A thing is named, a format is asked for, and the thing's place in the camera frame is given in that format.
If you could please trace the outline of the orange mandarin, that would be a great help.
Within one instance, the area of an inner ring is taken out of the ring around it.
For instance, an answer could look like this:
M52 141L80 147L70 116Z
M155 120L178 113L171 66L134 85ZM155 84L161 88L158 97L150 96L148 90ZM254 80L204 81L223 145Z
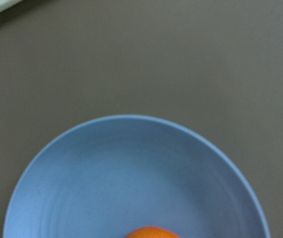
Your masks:
M160 227L146 226L131 231L125 238L179 238L179 236Z

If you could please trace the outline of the blue round plate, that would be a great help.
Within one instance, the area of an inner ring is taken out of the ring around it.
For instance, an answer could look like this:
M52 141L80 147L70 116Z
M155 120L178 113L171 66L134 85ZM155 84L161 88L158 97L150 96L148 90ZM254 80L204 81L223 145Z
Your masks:
M5 238L123 238L158 226L181 238L268 238L253 189L197 133L139 115L87 121L62 133L18 180Z

